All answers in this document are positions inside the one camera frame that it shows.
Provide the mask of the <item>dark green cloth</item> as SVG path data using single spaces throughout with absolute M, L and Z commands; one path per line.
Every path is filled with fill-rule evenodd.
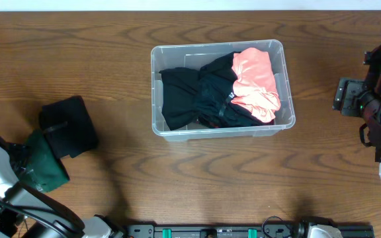
M 39 192 L 51 192 L 69 182 L 69 175 L 40 130 L 33 131 L 25 145 L 28 157 L 17 171 L 18 179 Z

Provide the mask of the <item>black cloth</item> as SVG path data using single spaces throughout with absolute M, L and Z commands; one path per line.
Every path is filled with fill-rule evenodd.
M 79 95 L 42 107 L 39 125 L 56 158 L 77 157 L 97 148 L 97 137 L 85 102 Z

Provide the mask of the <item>salmon pink cloth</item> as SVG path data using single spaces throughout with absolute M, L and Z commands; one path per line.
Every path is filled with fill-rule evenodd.
M 246 109 L 262 123 L 272 122 L 281 102 L 269 53 L 256 48 L 235 53 L 232 70 L 237 76 L 232 103 Z

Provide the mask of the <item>dark navy garment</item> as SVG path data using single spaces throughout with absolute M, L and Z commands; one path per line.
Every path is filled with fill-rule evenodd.
M 198 110 L 198 120 L 209 128 L 235 128 L 250 126 L 270 126 L 252 116 L 250 111 L 232 103 L 233 82 L 223 77 L 208 74 L 199 81 L 194 106 Z

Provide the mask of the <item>black garment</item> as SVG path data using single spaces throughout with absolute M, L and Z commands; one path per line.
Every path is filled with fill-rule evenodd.
M 163 83 L 161 113 L 170 130 L 177 130 L 198 120 L 199 112 L 194 106 L 194 98 L 202 77 L 213 74 L 234 83 L 237 76 L 232 70 L 233 55 L 232 52 L 219 57 L 199 70 L 176 67 L 159 72 Z

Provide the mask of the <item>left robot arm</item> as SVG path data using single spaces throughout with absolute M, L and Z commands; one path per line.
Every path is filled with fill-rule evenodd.
M 0 136 L 0 237 L 11 237 L 18 225 L 35 221 L 25 237 L 125 237 L 123 228 L 106 217 L 82 220 L 73 211 L 21 182 L 13 168 L 30 155 L 30 147 L 9 143 Z

